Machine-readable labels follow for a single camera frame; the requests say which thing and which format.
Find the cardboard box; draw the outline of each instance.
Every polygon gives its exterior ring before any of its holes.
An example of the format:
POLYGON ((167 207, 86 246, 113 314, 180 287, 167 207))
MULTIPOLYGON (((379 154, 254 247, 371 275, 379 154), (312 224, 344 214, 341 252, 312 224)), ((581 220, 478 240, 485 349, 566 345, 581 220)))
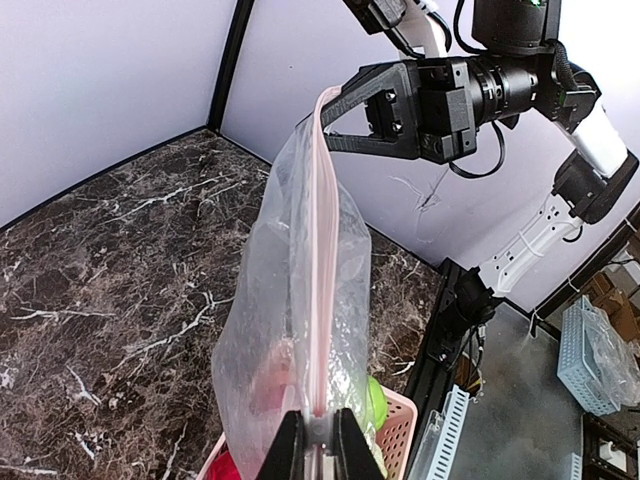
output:
POLYGON ((598 272, 582 293, 589 296, 594 307, 607 313, 611 325, 625 342, 640 341, 640 310, 624 292, 615 288, 606 273, 598 272))

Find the transparent plastic bag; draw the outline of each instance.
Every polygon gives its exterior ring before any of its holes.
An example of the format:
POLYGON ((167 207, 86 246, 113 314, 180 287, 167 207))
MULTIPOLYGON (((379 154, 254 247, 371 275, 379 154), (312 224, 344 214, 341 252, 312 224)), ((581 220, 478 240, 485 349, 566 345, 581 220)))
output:
POLYGON ((638 405, 640 370, 632 347, 611 326, 604 310, 585 308, 582 315, 604 393, 614 405, 638 405))
POLYGON ((256 477, 284 414, 353 410, 370 444, 367 343, 371 238, 338 184, 320 122, 325 91, 271 169, 238 286, 213 352, 231 455, 256 477))

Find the green object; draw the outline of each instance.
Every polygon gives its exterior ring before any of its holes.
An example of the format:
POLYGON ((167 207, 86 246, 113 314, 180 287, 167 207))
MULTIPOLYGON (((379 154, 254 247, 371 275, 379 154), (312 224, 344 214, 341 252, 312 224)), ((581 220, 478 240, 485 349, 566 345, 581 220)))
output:
POLYGON ((373 408, 376 431, 378 431, 384 426, 384 422, 387 421, 389 406, 387 405, 387 397, 384 394, 384 390, 382 390, 378 381, 371 376, 369 377, 369 398, 367 403, 371 403, 371 407, 373 408))

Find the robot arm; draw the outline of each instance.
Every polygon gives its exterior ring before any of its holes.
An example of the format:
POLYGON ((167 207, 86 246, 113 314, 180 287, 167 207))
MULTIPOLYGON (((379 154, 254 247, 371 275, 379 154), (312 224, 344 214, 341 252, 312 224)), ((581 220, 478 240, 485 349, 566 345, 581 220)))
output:
MULTIPOLYGON (((474 284, 472 290, 478 298, 468 298, 471 309, 458 305, 466 318, 462 322, 465 328, 461 325, 455 336, 462 336, 467 328, 491 318, 498 299, 506 296, 554 244, 579 234, 584 223, 599 222, 631 180, 638 160, 627 151, 606 117, 594 79, 568 61, 557 41, 560 0, 549 0, 542 6, 476 0, 473 35, 488 50, 448 58, 407 52, 415 40, 411 42, 407 40, 410 35, 403 34, 403 15, 409 14, 399 12, 403 7, 410 11, 410 3, 345 3, 363 25, 363 12, 370 14, 370 19, 380 19, 391 11, 385 6, 394 4, 395 20, 379 23, 378 29, 369 25, 367 31, 384 31, 396 39, 394 44, 406 57, 414 58, 363 67, 344 86, 343 94, 325 108, 324 124, 364 102, 372 132, 368 137, 329 134, 330 149, 447 164, 475 153, 481 125, 499 121, 513 129, 519 116, 531 109, 556 124, 575 146, 534 217, 500 252, 472 269, 476 278, 467 281, 474 284)), ((442 51, 441 37, 437 45, 438 36, 429 33, 434 28, 439 27, 423 22, 419 37, 436 39, 431 50, 442 51)))
MULTIPOLYGON (((595 81, 569 63, 557 41, 560 1, 475 0, 473 36, 487 50, 446 57, 433 0, 344 0, 365 30, 384 32, 403 59, 362 67, 325 106, 322 122, 328 127, 364 103, 371 129, 369 136, 326 134, 330 150, 450 164, 477 150, 481 125, 501 122, 513 129, 531 109, 575 146, 549 197, 500 252, 469 271, 445 262, 447 285, 424 350, 434 367, 414 372, 431 377, 428 390, 412 394, 422 402, 417 435, 426 428, 425 413, 442 406, 430 392, 452 381, 464 335, 493 317, 502 298, 554 244, 602 220, 638 168, 605 115, 595 81)), ((333 467, 326 466, 334 478, 382 479, 348 409, 321 423, 305 425, 299 412, 289 412, 258 479, 307 478, 309 445, 331 453, 333 467)))

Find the pink basket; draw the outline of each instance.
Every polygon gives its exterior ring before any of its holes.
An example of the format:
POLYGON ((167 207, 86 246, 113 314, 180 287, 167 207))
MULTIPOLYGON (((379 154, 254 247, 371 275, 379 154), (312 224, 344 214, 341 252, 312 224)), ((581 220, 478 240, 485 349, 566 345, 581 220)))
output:
MULTIPOLYGON (((387 467, 387 480, 402 480, 409 460, 411 441, 416 428, 418 411, 411 400, 382 387, 387 397, 389 413, 387 421, 376 435, 376 443, 382 449, 384 464, 387 467)), ((224 433, 218 439, 196 480, 206 480, 207 472, 213 461, 226 450, 224 433)))

